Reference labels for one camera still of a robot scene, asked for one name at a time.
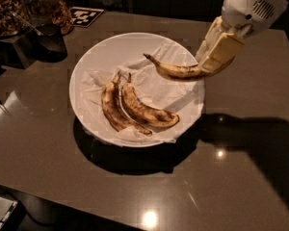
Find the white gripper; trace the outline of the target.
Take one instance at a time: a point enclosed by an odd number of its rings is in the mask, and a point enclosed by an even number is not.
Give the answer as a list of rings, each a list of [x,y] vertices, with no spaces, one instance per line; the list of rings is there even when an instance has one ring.
[[[235,28],[245,37],[268,28],[287,10],[289,0],[223,0],[222,17],[211,24],[197,53],[199,68],[207,73],[222,69],[245,46],[245,40],[227,32]]]

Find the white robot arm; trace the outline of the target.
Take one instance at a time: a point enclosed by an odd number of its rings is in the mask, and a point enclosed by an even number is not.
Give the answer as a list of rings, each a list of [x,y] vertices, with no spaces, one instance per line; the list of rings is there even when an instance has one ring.
[[[221,15],[196,53],[200,70],[215,73],[228,66],[246,38],[270,28],[287,7],[288,0],[223,0]]]

